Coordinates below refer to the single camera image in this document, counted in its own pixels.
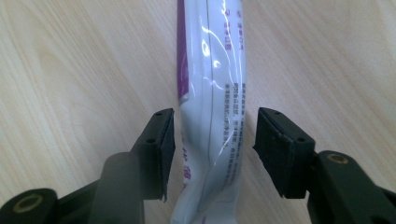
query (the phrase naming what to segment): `crinkled plastic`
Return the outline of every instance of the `crinkled plastic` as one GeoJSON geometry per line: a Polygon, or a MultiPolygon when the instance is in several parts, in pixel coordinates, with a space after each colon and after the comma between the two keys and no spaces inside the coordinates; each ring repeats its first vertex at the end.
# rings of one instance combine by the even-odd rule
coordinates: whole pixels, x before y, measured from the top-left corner
{"type": "Polygon", "coordinates": [[[178,0],[184,189],[173,224],[236,223],[245,120],[241,0],[178,0]]]}

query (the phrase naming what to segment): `black plastic part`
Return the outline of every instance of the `black plastic part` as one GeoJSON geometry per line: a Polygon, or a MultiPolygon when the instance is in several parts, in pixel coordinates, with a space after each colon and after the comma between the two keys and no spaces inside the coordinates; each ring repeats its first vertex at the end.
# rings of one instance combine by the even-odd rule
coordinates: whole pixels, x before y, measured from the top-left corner
{"type": "Polygon", "coordinates": [[[90,213],[90,224],[144,223],[138,158],[121,152],[106,160],[90,213]]]}
{"type": "Polygon", "coordinates": [[[90,224],[144,223],[143,200],[166,198],[175,152],[174,111],[155,113],[131,152],[105,163],[92,204],[90,224]]]}
{"type": "Polygon", "coordinates": [[[59,200],[58,224],[86,224],[99,181],[78,189],[59,200]]]}
{"type": "Polygon", "coordinates": [[[260,108],[253,147],[280,196],[302,199],[307,171],[315,156],[315,141],[282,113],[260,108]]]}
{"type": "Polygon", "coordinates": [[[155,113],[131,150],[139,157],[140,183],[145,200],[166,200],[166,190],[175,153],[174,111],[155,113]]]}
{"type": "Polygon", "coordinates": [[[0,210],[1,224],[52,224],[58,198],[52,189],[31,189],[9,200],[0,210]]]}
{"type": "Polygon", "coordinates": [[[106,160],[98,181],[58,200],[52,189],[32,189],[0,209],[0,224],[144,223],[145,199],[166,200],[175,152],[174,111],[155,113],[131,152],[106,160]]]}
{"type": "Polygon", "coordinates": [[[311,187],[308,201],[312,223],[396,223],[396,208],[387,193],[352,158],[323,151],[313,167],[316,185],[311,187]]]}

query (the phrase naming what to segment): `light wooden surface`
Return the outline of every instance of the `light wooden surface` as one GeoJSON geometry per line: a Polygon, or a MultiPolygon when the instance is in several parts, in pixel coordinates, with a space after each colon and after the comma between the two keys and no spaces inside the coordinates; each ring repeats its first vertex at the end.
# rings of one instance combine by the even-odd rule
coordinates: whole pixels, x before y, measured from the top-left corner
{"type": "MultiPolygon", "coordinates": [[[[259,106],[354,157],[396,190],[396,2],[244,1],[247,126],[237,218],[309,223],[306,201],[278,197],[251,149],[259,106]]],[[[182,188],[176,85],[177,1],[0,1],[0,204],[24,190],[59,196],[94,181],[157,110],[176,110],[169,223],[182,188]]]]}

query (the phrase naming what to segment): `wooden table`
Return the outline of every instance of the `wooden table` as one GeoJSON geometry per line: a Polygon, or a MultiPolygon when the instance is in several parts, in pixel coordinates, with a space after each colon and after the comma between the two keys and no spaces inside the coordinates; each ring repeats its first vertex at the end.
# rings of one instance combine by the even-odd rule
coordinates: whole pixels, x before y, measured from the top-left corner
{"type": "MultiPolygon", "coordinates": [[[[396,2],[244,1],[247,125],[237,218],[309,223],[306,201],[279,198],[254,143],[260,106],[285,113],[317,150],[355,158],[396,190],[396,2]]],[[[59,196],[129,150],[152,113],[176,110],[169,223],[182,189],[176,84],[177,1],[0,2],[0,204],[27,189],[59,196]]]]}

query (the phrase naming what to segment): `purple stripe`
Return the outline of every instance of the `purple stripe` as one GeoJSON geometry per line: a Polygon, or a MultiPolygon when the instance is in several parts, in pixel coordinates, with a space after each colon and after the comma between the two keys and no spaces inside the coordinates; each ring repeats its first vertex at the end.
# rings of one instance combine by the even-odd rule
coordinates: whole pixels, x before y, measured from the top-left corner
{"type": "Polygon", "coordinates": [[[187,63],[186,18],[184,0],[177,0],[177,96],[189,92],[189,66],[187,63]]]}

